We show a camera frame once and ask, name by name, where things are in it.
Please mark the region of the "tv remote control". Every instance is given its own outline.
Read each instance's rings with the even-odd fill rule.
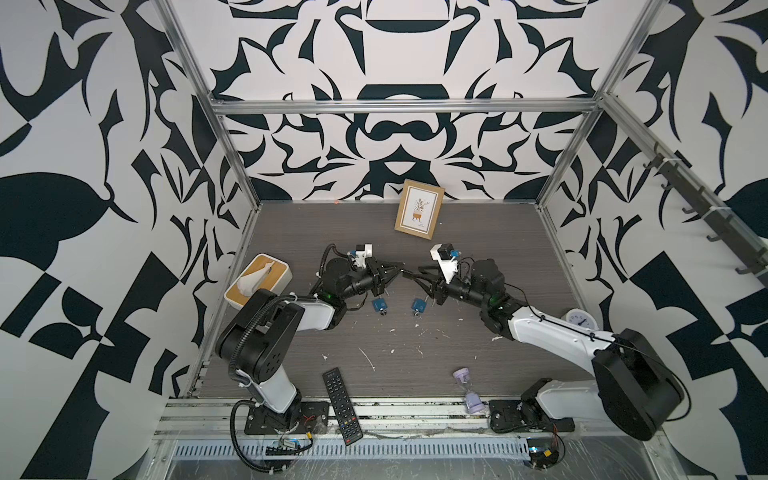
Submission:
[[[333,413],[339,421],[339,429],[344,438],[344,445],[351,445],[362,438],[362,429],[357,421],[357,414],[352,406],[352,400],[346,392],[344,380],[341,378],[339,367],[323,373],[328,396],[331,399]]]

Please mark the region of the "keychain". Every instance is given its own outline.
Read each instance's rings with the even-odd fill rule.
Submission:
[[[373,309],[381,315],[386,315],[386,301],[381,297],[373,300]]]
[[[413,299],[413,305],[411,305],[411,308],[413,309],[413,315],[416,318],[421,318],[422,314],[424,313],[424,310],[427,309],[427,299],[429,298],[429,295],[424,297],[424,300],[420,298]]]

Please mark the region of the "clock face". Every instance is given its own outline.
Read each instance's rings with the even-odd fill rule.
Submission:
[[[583,326],[590,330],[597,330],[598,323],[594,321],[591,315],[582,310],[571,310],[565,317],[565,321],[574,325]]]

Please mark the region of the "wooden picture frame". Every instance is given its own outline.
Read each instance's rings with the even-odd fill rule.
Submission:
[[[445,188],[406,180],[400,195],[395,230],[432,239]]]

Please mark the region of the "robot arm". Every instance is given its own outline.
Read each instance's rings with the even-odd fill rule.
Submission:
[[[329,251],[338,256],[326,263]],[[292,428],[299,418],[301,393],[288,379],[283,361],[296,332],[308,329],[328,330],[339,324],[347,311],[346,300],[372,292],[381,295],[397,277],[403,263],[380,262],[372,255],[372,247],[358,245],[346,255],[332,244],[326,248],[318,272],[319,280],[309,296],[294,296],[270,307],[277,298],[269,290],[257,290],[243,309],[219,335],[216,354],[234,366],[230,378],[248,390],[266,408],[265,423],[275,430]],[[263,325],[253,327],[258,316]],[[242,348],[237,352],[238,344]]]
[[[438,267],[404,270],[403,276],[416,281],[437,304],[451,297],[477,306],[493,333],[536,345],[595,377],[587,382],[540,380],[522,396],[537,412],[532,418],[608,418],[628,435],[648,440],[682,401],[680,384],[640,333],[584,328],[516,300],[506,292],[504,275],[493,259],[474,262],[465,278],[459,278],[459,252],[453,245],[435,245],[430,253]]]

